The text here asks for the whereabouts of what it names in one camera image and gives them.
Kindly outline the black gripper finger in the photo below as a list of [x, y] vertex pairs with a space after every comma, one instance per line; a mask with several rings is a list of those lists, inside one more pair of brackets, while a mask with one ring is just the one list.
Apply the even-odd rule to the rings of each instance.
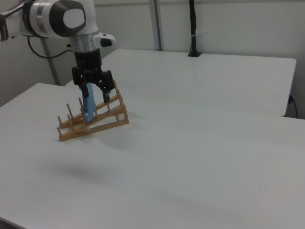
[[88, 98], [89, 97], [89, 90], [87, 87], [88, 81], [84, 76], [84, 70], [78, 67], [73, 67], [72, 77], [73, 77], [73, 83], [80, 88], [83, 98]]
[[113, 77], [111, 71], [102, 71], [100, 73], [100, 80], [98, 87], [102, 91], [103, 101], [108, 103], [110, 101], [111, 90], [113, 89]]

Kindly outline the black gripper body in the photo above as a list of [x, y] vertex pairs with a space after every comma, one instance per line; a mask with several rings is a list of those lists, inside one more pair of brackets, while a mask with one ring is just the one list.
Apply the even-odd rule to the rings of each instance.
[[99, 83], [100, 73], [102, 72], [101, 53], [100, 49], [90, 52], [75, 52], [76, 64], [78, 68], [84, 70], [84, 76], [89, 83]]

